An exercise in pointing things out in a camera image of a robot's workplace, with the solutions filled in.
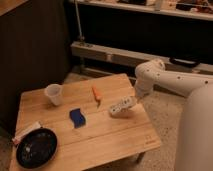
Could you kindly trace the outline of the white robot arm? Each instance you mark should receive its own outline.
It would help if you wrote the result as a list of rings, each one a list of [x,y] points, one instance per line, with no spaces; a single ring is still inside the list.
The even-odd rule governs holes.
[[[177,138],[174,171],[213,171],[213,75],[175,72],[160,59],[135,68],[135,91],[142,98],[159,85],[187,98]]]

